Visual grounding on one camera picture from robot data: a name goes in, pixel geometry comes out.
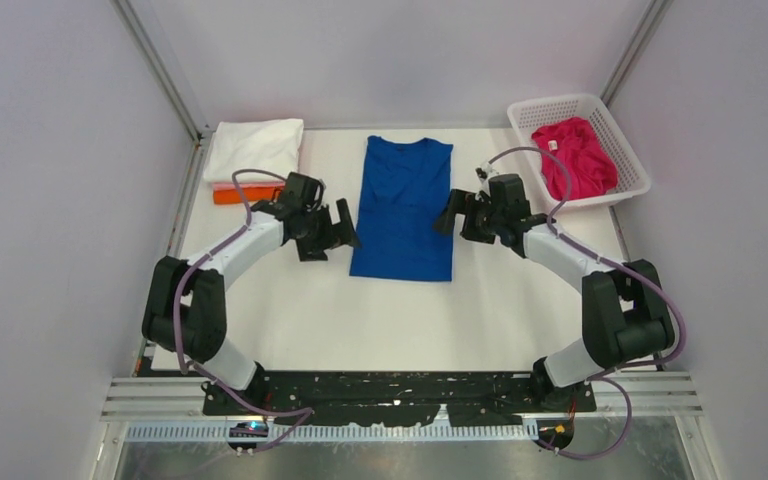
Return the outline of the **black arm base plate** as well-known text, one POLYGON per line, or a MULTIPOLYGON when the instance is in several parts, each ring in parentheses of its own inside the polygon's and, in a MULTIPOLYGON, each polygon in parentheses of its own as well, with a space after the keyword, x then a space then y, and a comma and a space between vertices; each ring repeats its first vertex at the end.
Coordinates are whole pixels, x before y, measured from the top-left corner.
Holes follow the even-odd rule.
POLYGON ((535 386, 527 372, 268 371, 243 393, 291 426, 304 409, 313 426, 426 426, 440 413, 463 426, 513 425, 522 414, 591 413, 591 389, 535 386))

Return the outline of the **blue panda print t-shirt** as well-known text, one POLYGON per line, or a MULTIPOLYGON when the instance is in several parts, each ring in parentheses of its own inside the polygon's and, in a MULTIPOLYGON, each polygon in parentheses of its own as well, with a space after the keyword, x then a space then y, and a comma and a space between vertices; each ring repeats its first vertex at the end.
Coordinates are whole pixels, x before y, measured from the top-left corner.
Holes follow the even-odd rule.
POLYGON ((367 138, 353 277, 414 282, 453 279, 453 238, 433 225, 451 191, 454 146, 431 138, 367 138))

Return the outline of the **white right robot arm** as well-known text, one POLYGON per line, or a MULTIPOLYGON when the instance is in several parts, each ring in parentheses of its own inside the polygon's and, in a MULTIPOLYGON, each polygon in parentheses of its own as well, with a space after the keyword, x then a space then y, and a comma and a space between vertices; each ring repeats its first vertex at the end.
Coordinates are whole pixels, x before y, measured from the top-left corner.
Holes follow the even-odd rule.
POLYGON ((433 227, 450 234, 458 216, 463 239, 500 242, 580 294, 580 337, 533 364, 530 392, 540 408, 556 410, 570 398, 571 386, 675 345, 676 328, 654 265, 602 257, 549 215, 532 212, 518 175, 487 177, 479 192, 451 190, 433 227))

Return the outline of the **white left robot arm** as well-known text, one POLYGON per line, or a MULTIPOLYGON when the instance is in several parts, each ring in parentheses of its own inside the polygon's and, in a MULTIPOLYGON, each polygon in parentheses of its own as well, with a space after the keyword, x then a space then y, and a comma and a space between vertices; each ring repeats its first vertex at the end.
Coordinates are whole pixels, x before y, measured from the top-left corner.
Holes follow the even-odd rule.
POLYGON ((336 202, 333 218, 325 186, 291 172, 273 198, 245 200, 241 226, 227 237, 186 258, 165 256, 154 267, 141 332, 176 355, 183 372, 201 369, 228 390, 240 412, 258 412, 267 398, 259 381, 263 367, 228 337, 227 290, 257 261, 289 242, 300 261, 325 261, 328 251, 361 242, 348 202, 336 202))

